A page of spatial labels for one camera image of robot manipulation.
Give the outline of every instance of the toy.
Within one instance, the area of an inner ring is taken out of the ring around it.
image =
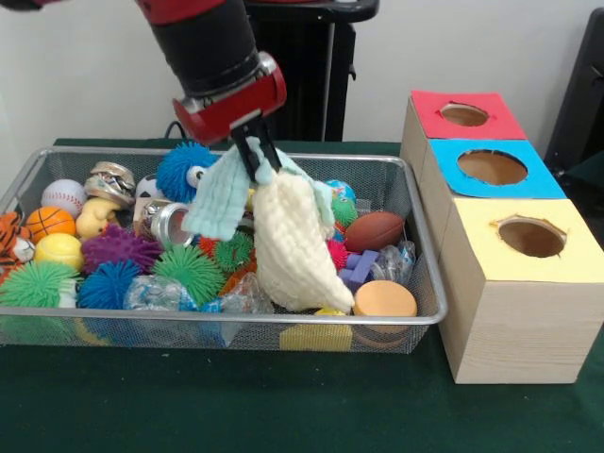
[[[114,162],[97,162],[91,175],[84,185],[89,196],[113,201],[122,209],[134,204],[134,176],[126,167]]]
[[[357,204],[357,196],[355,195],[355,191],[353,191],[352,187],[345,182],[331,179],[330,181],[327,181],[326,184],[332,188],[334,198],[350,200],[352,201],[353,205]]]
[[[235,271],[228,278],[228,280],[225,283],[225,286],[223,286],[223,289],[220,290],[220,293],[218,293],[218,295],[222,297],[225,294],[230,293],[237,286],[237,284],[241,281],[241,279],[243,277],[245,277],[245,275],[247,275],[249,273],[255,274],[256,271],[258,271],[258,264],[256,263],[256,253],[254,250],[252,250],[252,256],[251,256],[250,262],[246,266]]]
[[[20,223],[21,216],[17,212],[9,212],[0,217],[0,265],[6,271],[34,257],[34,244],[24,239],[31,237],[31,231],[19,226]]]
[[[233,239],[219,242],[214,249],[214,258],[226,273],[235,272],[250,262],[254,241],[248,235],[236,231]]]
[[[108,224],[105,232],[89,239],[82,245],[84,272],[90,274],[105,262],[132,260],[141,271],[148,273],[161,253],[161,246],[143,237],[134,236],[114,224]]]
[[[333,226],[333,238],[331,239],[339,243],[343,243],[346,240],[346,237],[344,236],[345,233],[346,228],[344,228],[340,222],[336,221],[335,225]]]
[[[350,255],[346,268],[338,273],[348,289],[354,294],[367,281],[371,266],[378,259],[379,253],[365,250],[362,255]]]
[[[136,186],[136,198],[163,198],[156,175],[147,175]]]
[[[38,243],[41,238],[51,233],[76,234],[76,222],[66,210],[47,206],[34,210],[27,218],[25,226],[32,234],[33,243]]]
[[[34,259],[37,262],[62,262],[79,272],[84,264],[81,248],[82,243],[74,236],[65,233],[53,233],[43,237],[38,242]]]
[[[220,268],[197,247],[177,246],[163,252],[153,273],[178,280],[199,308],[213,300],[225,284]]]
[[[44,189],[41,205],[61,208],[76,219],[82,212],[86,198],[86,191],[79,182],[72,179],[59,179]]]
[[[197,246],[208,257],[214,258],[214,250],[218,241],[216,239],[200,238]]]
[[[0,286],[0,305],[46,309],[76,307],[77,272],[61,262],[32,261]]]
[[[187,205],[171,203],[153,214],[151,233],[164,250],[169,250],[175,245],[187,246],[193,241],[193,234],[183,231],[181,227],[187,212]]]
[[[104,262],[82,283],[78,306],[81,309],[121,310],[126,291],[140,272],[133,260]]]
[[[197,305],[174,278],[138,276],[126,292],[124,310],[196,311]]]
[[[327,250],[329,250],[329,255],[331,255],[331,260],[336,266],[336,270],[341,271],[344,269],[348,260],[348,252],[344,244],[330,239],[327,241]]]
[[[336,222],[342,225],[344,231],[359,217],[355,204],[347,198],[334,198],[331,201],[331,208],[333,209],[333,216]]]
[[[399,246],[387,245],[379,251],[379,257],[371,265],[373,280],[390,280],[407,286],[415,264],[415,244],[403,241]]]
[[[80,238],[87,240],[100,235],[108,223],[117,223],[115,211],[121,206],[105,198],[91,198],[84,203],[82,213],[75,221],[75,230]]]
[[[333,309],[320,309],[316,316],[344,316]],[[301,324],[288,327],[279,333],[279,349],[282,351],[330,351],[345,352],[352,345],[352,329],[347,325]]]
[[[404,225],[404,219],[391,212],[377,211],[362,215],[346,230],[346,249],[362,253],[364,250],[381,250],[386,245],[396,245]]]
[[[191,203],[201,176],[217,160],[217,156],[198,143],[181,143],[161,161],[157,187],[172,201]]]
[[[357,316],[417,315],[417,303],[403,286],[388,280],[364,284],[355,294],[353,308]],[[355,326],[355,337],[367,346],[388,349],[400,346],[406,340],[407,326]]]

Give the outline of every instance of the towel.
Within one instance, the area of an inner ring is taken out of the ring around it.
[[[338,277],[327,250],[313,184],[272,171],[254,195],[258,280],[289,311],[332,308],[350,312],[354,297]]]
[[[254,174],[256,181],[259,186],[270,184],[274,171],[260,148],[260,140],[249,137],[247,142],[260,162]],[[335,220],[331,210],[331,188],[321,181],[314,181],[282,151],[277,150],[277,154],[281,171],[301,176],[310,183],[322,228],[327,234],[330,231],[333,234]],[[201,178],[195,200],[183,220],[183,229],[205,238],[220,241],[232,239],[243,217],[251,182],[237,146],[232,146]]]

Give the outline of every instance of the purple toy block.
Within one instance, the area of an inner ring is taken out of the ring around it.
[[[373,250],[365,250],[362,255],[357,256],[359,259],[357,260],[354,269],[343,269],[338,274],[352,294],[367,281],[369,272],[371,271],[371,265],[378,259],[379,253],[374,252]],[[348,257],[346,267],[348,267],[349,262],[350,257]]]
[[[361,256],[362,255],[358,253],[351,253],[348,255],[348,260],[346,260],[346,269],[354,271],[355,267],[357,267],[357,264],[359,264],[359,261],[361,260]]]

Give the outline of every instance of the yellow toy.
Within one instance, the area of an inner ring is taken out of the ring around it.
[[[84,203],[82,213],[75,222],[77,234],[84,240],[99,236],[109,222],[117,224],[115,211],[120,209],[120,205],[114,201],[91,198]]]
[[[74,236],[66,233],[49,234],[38,242],[34,260],[62,262],[79,272],[84,265],[81,247],[82,243]]]

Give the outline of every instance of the yellow paper square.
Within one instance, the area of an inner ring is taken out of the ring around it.
[[[604,282],[604,253],[570,200],[456,198],[455,205],[487,280]],[[516,215],[543,219],[561,230],[564,249],[548,258],[514,250],[499,236],[497,222]]]

